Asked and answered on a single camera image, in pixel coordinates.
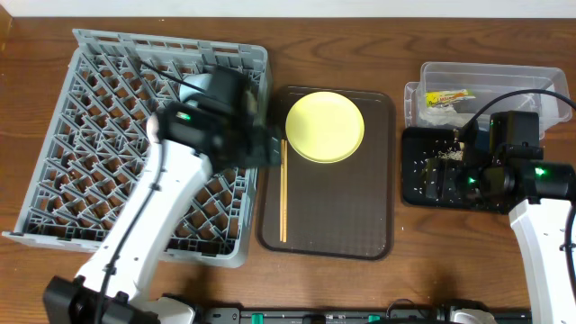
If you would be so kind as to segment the wooden chopstick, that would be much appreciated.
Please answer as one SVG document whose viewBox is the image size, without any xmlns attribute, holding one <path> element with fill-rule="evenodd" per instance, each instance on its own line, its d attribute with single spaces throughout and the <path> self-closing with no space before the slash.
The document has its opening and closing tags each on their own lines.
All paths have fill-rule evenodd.
<svg viewBox="0 0 576 324">
<path fill-rule="evenodd" d="M 285 215 L 284 215 L 284 220 L 285 220 L 285 242 L 287 241 L 287 141 L 285 139 L 285 155 L 284 155 L 284 162 L 285 162 L 285 182 L 284 182 L 284 198 L 285 198 L 285 203 L 284 203 L 284 211 L 285 211 Z"/>
<path fill-rule="evenodd" d="M 284 220 L 284 182 L 285 182 L 285 162 L 284 162 L 284 155 L 285 155 L 285 140 L 281 139 L 281 168 L 280 168 L 280 241 L 285 242 L 285 220 Z"/>
</svg>

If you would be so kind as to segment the light blue bowl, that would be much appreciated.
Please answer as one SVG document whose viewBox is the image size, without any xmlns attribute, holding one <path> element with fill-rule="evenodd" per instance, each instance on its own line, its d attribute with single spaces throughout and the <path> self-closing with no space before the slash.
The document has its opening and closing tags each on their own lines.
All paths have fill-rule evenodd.
<svg viewBox="0 0 576 324">
<path fill-rule="evenodd" d="M 192 107 L 197 107 L 198 103 L 191 98 L 192 95 L 199 94 L 199 89 L 205 90 L 210 81 L 212 79 L 212 75 L 209 73 L 205 74 L 198 74 L 198 75 L 190 75 L 187 76 L 184 81 L 187 84 L 192 85 L 193 87 L 189 87 L 188 85 L 181 85 L 179 90 L 179 99 L 183 104 L 191 105 Z"/>
</svg>

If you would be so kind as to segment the green snack wrapper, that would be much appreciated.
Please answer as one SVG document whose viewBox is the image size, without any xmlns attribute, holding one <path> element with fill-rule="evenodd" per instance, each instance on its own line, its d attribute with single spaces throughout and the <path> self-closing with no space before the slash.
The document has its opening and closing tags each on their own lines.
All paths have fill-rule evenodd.
<svg viewBox="0 0 576 324">
<path fill-rule="evenodd" d="M 454 104 L 470 99 L 475 99 L 475 96 L 467 89 L 445 90 L 426 93 L 427 107 Z"/>
</svg>

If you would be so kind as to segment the yellow plate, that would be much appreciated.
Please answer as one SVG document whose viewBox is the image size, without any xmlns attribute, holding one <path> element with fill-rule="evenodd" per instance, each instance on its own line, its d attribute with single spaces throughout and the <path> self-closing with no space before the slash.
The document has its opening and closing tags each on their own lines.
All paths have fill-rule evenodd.
<svg viewBox="0 0 576 324">
<path fill-rule="evenodd" d="M 309 161 L 342 161 L 360 147 L 365 121 L 350 99 L 335 92 L 306 94 L 289 110 L 285 133 L 292 148 Z"/>
</svg>

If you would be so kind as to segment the pink plate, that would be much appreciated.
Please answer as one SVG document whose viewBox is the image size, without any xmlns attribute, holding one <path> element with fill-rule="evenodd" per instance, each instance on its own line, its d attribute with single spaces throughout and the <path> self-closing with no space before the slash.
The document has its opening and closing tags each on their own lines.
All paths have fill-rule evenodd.
<svg viewBox="0 0 576 324">
<path fill-rule="evenodd" d="M 147 138 L 150 143 L 160 144 L 162 141 L 162 134 L 160 123 L 156 114 L 151 115 L 146 123 Z"/>
</svg>

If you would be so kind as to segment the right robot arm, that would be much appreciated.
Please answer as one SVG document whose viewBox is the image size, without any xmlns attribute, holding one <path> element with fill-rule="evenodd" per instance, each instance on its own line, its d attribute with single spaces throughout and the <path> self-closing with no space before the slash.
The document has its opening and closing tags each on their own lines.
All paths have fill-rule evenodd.
<svg viewBox="0 0 576 324">
<path fill-rule="evenodd" d="M 575 170 L 548 163 L 539 145 L 535 112 L 496 112 L 489 149 L 470 158 L 433 158 L 424 171 L 424 195 L 505 212 L 517 238 L 534 323 L 575 321 Z"/>
</svg>

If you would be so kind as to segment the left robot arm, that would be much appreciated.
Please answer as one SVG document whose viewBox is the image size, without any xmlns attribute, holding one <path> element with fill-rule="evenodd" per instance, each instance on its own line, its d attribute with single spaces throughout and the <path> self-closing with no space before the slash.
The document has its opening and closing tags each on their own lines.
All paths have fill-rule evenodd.
<svg viewBox="0 0 576 324">
<path fill-rule="evenodd" d="M 192 323 L 195 308 L 149 299 L 158 261 L 191 200 L 220 171 L 276 167 L 280 133 L 255 120 L 248 76 L 213 67 L 204 87 L 147 121 L 148 159 L 119 219 L 73 280 L 53 277 L 42 299 L 51 323 Z"/>
</svg>

